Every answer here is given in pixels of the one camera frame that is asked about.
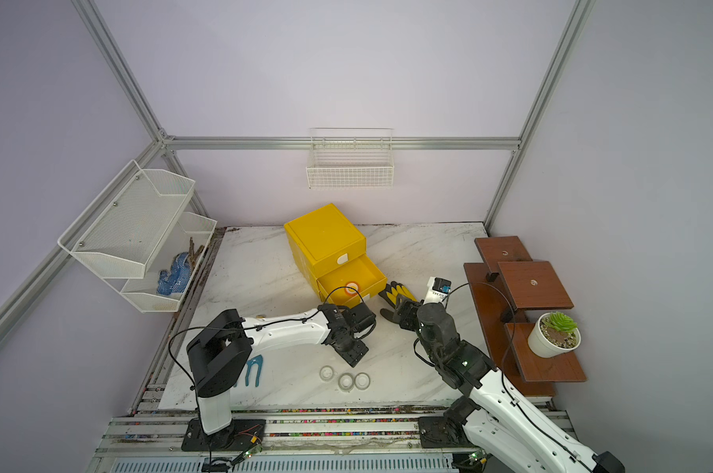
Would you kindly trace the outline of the red tape roll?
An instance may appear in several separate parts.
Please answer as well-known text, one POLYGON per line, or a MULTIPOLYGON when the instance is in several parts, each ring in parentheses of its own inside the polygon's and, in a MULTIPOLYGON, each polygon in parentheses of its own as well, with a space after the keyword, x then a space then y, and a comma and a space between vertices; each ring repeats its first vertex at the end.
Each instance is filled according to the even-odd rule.
POLYGON ((357 282, 349 282, 344 287, 344 291, 349 296, 355 296, 360 293, 360 286, 358 285, 357 282))

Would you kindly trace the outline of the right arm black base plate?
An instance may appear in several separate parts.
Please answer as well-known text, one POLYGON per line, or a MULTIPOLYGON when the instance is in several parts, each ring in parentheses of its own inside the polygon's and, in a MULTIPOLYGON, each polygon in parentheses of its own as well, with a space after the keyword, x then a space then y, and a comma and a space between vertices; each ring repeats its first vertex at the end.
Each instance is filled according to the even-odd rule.
POLYGON ((461 426, 439 417, 421 417, 418 420, 420 443, 423 449, 472 449, 461 426))

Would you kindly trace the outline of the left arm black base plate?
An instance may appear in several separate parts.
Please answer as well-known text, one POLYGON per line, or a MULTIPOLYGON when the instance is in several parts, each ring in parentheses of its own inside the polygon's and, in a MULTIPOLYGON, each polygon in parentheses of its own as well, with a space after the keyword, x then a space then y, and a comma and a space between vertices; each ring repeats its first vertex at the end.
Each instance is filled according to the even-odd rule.
POLYGON ((261 443, 267 422, 262 419, 236 419, 231 424, 207 435, 198 418, 192 419, 183 437, 181 451, 208 453, 209 451, 249 451, 261 443))

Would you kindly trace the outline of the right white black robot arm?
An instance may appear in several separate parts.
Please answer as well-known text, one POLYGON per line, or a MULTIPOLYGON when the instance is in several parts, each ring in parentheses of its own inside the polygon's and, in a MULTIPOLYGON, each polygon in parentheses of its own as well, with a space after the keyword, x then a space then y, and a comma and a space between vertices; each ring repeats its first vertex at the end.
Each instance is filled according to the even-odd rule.
POLYGON ((441 303, 399 296, 399 326, 412 329, 427 362, 462 396, 444 413, 454 429, 515 472, 624 472, 609 451, 596 453, 536 408, 478 347, 463 340, 441 303))

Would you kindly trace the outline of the yellow plastic drawer cabinet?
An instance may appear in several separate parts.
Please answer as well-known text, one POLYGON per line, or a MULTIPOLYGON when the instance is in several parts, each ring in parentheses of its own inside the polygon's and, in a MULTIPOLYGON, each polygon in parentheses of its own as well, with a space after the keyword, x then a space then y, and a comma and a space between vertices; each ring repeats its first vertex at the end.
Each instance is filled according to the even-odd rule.
POLYGON ((366 254, 366 237, 334 205, 328 204, 284 224, 293 260, 324 300, 319 280, 366 254))

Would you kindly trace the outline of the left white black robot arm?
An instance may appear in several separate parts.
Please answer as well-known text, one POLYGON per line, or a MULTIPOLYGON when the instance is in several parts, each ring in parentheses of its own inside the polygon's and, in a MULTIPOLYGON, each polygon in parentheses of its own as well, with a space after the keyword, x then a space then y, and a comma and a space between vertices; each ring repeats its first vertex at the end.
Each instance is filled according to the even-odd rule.
POLYGON ((364 339, 376 323, 366 304, 351 309, 322 304, 298 315, 272 318, 245 318, 236 309, 226 309, 186 347, 203 431, 214 435, 231 426, 230 390, 253 357, 323 345, 354 368, 368 352, 364 339))

